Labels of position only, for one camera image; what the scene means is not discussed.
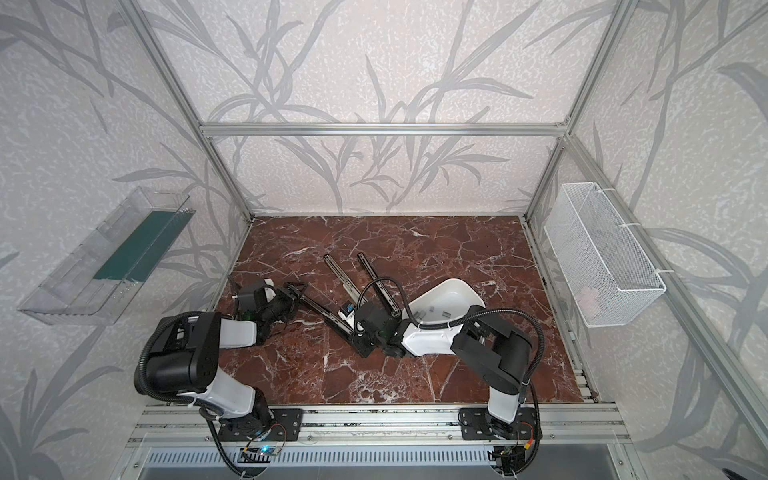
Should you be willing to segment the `beige stapler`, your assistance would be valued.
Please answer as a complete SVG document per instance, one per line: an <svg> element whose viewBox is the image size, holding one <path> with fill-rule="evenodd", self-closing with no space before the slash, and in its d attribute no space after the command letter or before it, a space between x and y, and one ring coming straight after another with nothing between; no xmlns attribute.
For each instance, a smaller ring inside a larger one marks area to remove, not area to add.
<svg viewBox="0 0 768 480"><path fill-rule="evenodd" d="M332 273L341 282L344 290L347 292L353 302L357 302L360 299L360 290L354 284L352 279L346 274L346 272L338 265L334 258L330 254L323 256L325 264L330 268Z"/></svg>

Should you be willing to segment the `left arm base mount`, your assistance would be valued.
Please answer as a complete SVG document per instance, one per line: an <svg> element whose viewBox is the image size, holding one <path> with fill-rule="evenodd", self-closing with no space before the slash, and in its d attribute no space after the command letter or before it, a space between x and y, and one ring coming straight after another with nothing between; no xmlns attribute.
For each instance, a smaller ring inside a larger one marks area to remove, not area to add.
<svg viewBox="0 0 768 480"><path fill-rule="evenodd" d="M240 418L223 419L218 437L222 442L266 439L277 442L298 440L304 411L300 408L277 408L259 419L253 414Z"/></svg>

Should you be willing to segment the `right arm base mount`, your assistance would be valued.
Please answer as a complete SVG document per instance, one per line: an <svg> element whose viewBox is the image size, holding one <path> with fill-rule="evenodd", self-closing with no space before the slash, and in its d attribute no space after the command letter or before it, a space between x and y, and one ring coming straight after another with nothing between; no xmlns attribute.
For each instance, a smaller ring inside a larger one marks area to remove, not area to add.
<svg viewBox="0 0 768 480"><path fill-rule="evenodd" d="M458 415L464 440L538 441L542 437L538 411L533 406L518 409L511 423L493 417L486 408L461 408Z"/></svg>

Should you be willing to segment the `black stapler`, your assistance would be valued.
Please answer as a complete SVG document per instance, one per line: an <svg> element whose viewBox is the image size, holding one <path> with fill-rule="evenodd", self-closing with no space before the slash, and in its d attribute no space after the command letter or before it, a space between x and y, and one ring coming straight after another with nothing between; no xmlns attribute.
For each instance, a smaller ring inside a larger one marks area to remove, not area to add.
<svg viewBox="0 0 768 480"><path fill-rule="evenodd" d="M366 255L363 252L359 252L357 254L357 258L366 273L371 277L372 280L375 280L378 277L378 274L375 271L372 263L367 259ZM402 311L395 302L394 296L390 293L386 285L383 282L378 282L373 285L373 289L375 290L378 299L381 301L382 305L390 314L390 316L396 319L400 319Z"/></svg>
<svg viewBox="0 0 768 480"><path fill-rule="evenodd" d="M297 282L285 282L283 287L286 288L291 295L296 297L297 302L302 306L307 307L314 313L319 314L324 322L342 338L349 339L352 335L352 328L349 324L343 320L338 314L332 313L330 310L320 305L315 300L309 298L305 291L307 284Z"/></svg>

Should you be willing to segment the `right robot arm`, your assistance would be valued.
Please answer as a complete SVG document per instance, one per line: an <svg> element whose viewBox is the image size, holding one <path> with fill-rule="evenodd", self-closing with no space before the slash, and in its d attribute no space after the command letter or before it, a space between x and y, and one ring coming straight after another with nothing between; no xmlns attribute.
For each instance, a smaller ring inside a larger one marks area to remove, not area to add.
<svg viewBox="0 0 768 480"><path fill-rule="evenodd" d="M532 391L546 347L538 319L516 308L486 308L479 299L422 296L394 317L373 302L347 316L351 337L389 356L454 355L489 387L487 415L513 424Z"/></svg>

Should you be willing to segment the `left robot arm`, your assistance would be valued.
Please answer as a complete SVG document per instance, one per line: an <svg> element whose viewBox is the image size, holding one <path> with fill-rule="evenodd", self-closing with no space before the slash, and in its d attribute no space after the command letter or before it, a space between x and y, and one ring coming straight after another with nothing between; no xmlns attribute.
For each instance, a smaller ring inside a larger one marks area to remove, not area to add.
<svg viewBox="0 0 768 480"><path fill-rule="evenodd" d="M224 372L219 354L264 344L274 324L294 318L306 288L270 279L235 283L231 315L189 311L161 319L140 353L135 389L155 400L197 405L211 420L271 425L263 393Z"/></svg>

